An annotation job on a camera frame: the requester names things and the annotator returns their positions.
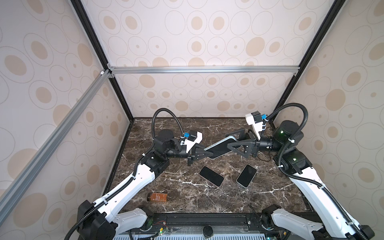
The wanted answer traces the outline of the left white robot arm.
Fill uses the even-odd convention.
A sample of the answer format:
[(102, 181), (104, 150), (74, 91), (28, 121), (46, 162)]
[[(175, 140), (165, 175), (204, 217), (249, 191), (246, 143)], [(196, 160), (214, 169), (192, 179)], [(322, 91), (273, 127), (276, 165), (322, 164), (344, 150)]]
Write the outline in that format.
[(133, 172), (117, 187), (93, 203), (84, 201), (78, 208), (78, 220), (65, 238), (78, 232), (83, 240), (112, 240), (116, 235), (141, 228), (149, 222), (151, 212), (136, 208), (126, 214), (121, 209), (145, 186), (153, 182), (170, 165), (170, 158), (193, 161), (213, 156), (200, 144), (201, 132), (183, 133), (176, 139), (171, 130), (161, 130), (153, 138), (150, 150), (135, 163)]

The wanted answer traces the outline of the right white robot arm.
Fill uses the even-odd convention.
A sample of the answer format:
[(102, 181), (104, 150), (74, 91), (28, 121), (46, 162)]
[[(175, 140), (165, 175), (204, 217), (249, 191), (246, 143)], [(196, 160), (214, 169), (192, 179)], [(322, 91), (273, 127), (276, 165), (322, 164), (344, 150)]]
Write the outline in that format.
[(345, 210), (309, 159), (296, 148), (303, 138), (302, 129), (307, 121), (307, 117), (300, 124), (283, 121), (272, 136), (262, 136), (267, 121), (255, 122), (250, 118), (251, 130), (241, 129), (229, 134), (231, 137), (238, 135), (238, 138), (227, 145), (228, 149), (245, 158), (258, 152), (275, 152), (274, 162), (280, 172), (298, 187), (321, 219), (316, 223), (271, 205), (262, 211), (261, 225), (265, 230), (283, 228), (305, 240), (372, 239), (375, 236), (372, 228), (361, 225)]

